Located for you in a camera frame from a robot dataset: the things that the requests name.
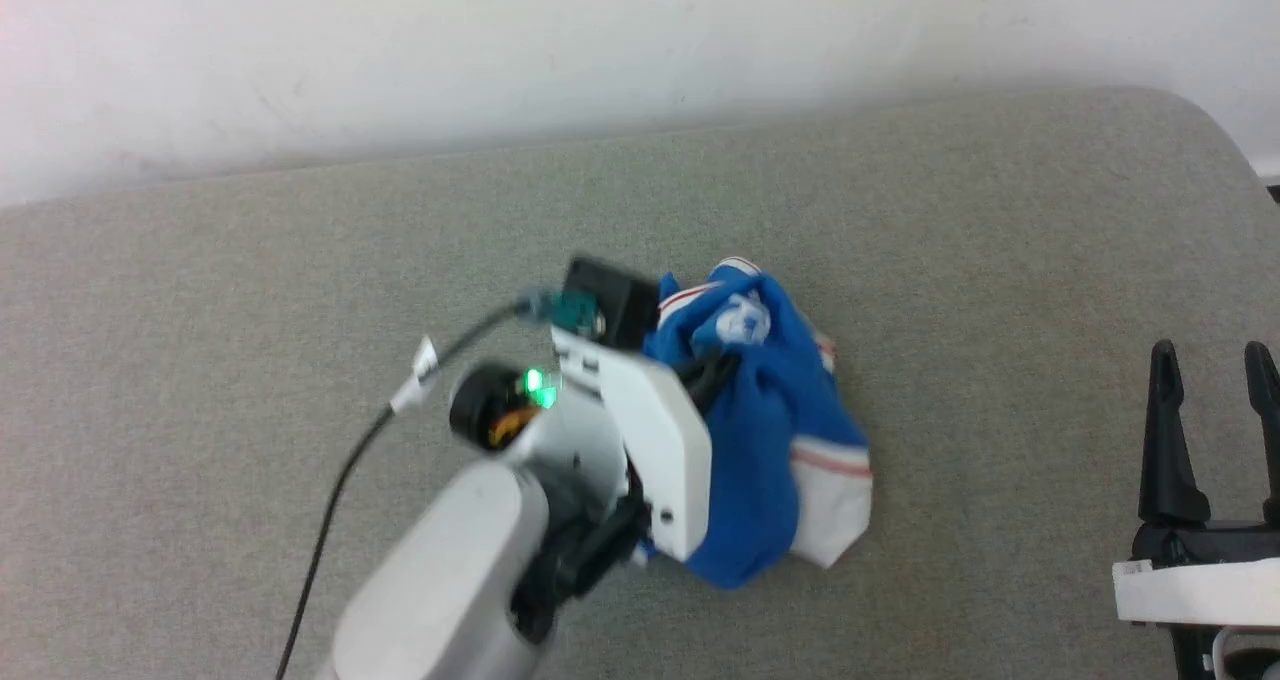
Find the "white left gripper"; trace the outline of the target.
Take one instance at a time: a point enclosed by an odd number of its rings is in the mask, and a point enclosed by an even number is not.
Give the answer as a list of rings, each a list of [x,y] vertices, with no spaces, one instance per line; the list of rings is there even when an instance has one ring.
[[[737,352],[705,352],[676,373],[558,328],[550,338],[559,387],[550,409],[550,461],[575,471],[598,502],[634,487],[648,502],[654,548],[685,562],[709,522],[708,414],[740,368]]]

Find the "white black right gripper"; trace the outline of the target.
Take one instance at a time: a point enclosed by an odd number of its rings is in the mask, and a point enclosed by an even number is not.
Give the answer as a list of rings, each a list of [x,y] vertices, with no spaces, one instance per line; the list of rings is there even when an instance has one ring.
[[[1138,502],[1149,524],[1130,558],[1114,563],[1114,599],[1121,621],[1169,634],[1178,679],[1279,676],[1279,370],[1263,342],[1245,344],[1244,365],[1263,435],[1267,525],[1198,528],[1211,510],[1187,448],[1176,350],[1157,341],[1151,351]]]

